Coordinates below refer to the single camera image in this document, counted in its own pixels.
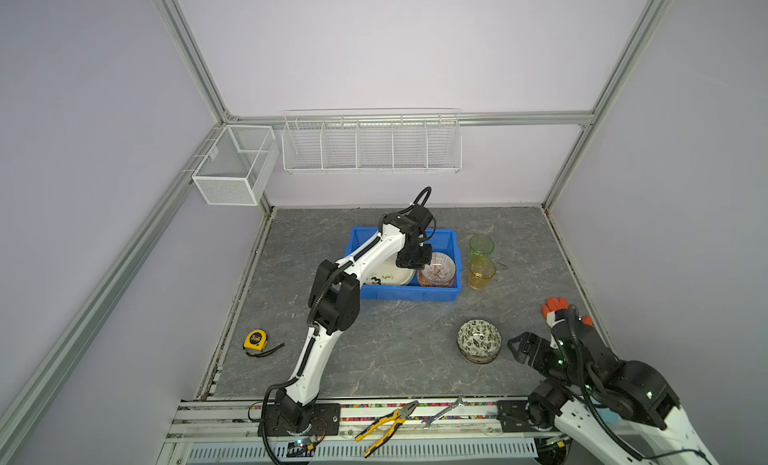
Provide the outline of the pink striped bowl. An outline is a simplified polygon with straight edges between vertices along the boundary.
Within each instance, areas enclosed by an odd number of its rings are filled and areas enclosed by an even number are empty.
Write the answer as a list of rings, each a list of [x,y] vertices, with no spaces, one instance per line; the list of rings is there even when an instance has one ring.
[[[449,255],[434,252],[430,263],[418,271],[417,280],[421,287],[450,288],[456,272],[456,264]]]

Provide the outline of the cream floral plate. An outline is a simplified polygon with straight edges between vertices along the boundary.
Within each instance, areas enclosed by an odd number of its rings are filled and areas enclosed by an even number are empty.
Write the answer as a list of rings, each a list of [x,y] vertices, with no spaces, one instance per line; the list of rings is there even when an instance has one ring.
[[[397,266],[396,256],[385,260],[365,281],[366,285],[374,286],[407,286],[416,274],[415,269]]]

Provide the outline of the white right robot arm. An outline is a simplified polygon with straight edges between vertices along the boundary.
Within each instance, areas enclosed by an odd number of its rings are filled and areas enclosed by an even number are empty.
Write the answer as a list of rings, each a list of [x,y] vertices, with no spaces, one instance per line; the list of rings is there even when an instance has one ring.
[[[512,419],[560,435],[539,451],[578,443],[605,464],[716,463],[659,371],[619,358],[592,318],[563,298],[547,300],[542,315],[549,337],[524,332],[507,342],[543,378]]]

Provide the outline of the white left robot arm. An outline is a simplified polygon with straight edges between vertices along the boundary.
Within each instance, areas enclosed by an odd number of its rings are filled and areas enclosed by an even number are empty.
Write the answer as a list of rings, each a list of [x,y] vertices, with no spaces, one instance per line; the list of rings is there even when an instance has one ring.
[[[309,295],[305,343],[290,378],[268,387],[260,423],[268,420],[289,433],[310,426],[319,386],[332,351],[360,313],[361,289],[384,262],[395,259],[401,269],[418,270],[431,262],[429,230],[435,219],[427,208],[432,188],[422,189],[405,208],[380,217],[375,234],[347,256],[322,262]]]

